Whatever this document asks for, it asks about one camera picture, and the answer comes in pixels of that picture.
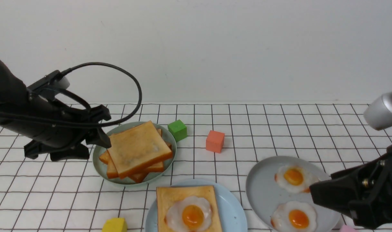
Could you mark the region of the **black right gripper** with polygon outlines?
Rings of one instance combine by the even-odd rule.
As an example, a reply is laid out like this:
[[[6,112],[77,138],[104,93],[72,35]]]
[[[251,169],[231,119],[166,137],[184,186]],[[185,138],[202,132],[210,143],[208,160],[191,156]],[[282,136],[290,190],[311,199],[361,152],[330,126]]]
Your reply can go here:
[[[310,186],[314,204],[376,229],[392,223],[392,145],[368,163],[335,172],[332,180]]]

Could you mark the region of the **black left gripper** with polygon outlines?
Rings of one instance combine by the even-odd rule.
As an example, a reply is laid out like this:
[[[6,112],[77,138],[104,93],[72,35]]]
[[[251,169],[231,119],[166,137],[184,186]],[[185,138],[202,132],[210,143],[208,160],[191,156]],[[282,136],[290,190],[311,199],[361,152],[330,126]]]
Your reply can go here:
[[[81,144],[95,144],[109,149],[112,147],[109,136],[102,128],[76,128],[58,125],[58,121],[71,123],[100,123],[111,120],[109,109],[104,105],[91,108],[86,104],[84,110],[69,107],[56,98],[63,94],[74,100],[83,99],[67,90],[69,82],[59,75],[46,75],[30,85],[28,114],[35,122],[25,125],[25,136],[31,141],[24,147],[25,157],[35,160],[40,154],[49,154],[51,161],[87,160],[88,148]]]

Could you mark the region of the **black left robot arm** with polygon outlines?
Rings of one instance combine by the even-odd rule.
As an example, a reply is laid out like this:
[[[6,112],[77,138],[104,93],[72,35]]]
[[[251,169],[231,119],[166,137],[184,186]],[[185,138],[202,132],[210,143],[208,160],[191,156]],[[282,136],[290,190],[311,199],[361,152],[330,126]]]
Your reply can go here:
[[[69,85],[66,76],[54,71],[26,86],[0,60],[0,126],[30,139],[24,146],[25,157],[35,160],[40,154],[50,154],[51,161],[88,160],[90,152],[83,141],[111,147],[100,126],[58,125],[58,121],[86,124],[111,119],[107,107],[91,107],[68,91]]]

